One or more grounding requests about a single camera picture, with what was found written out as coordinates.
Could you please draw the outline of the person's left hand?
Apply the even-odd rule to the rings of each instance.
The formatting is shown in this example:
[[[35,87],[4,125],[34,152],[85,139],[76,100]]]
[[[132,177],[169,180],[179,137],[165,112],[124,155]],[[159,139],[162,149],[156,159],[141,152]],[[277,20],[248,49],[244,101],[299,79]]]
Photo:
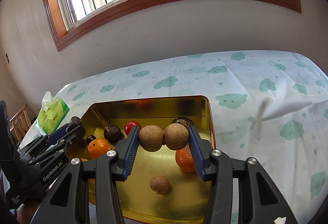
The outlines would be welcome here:
[[[39,205],[39,203],[30,203],[28,205],[22,204],[17,209],[17,221],[20,224],[30,224]]]

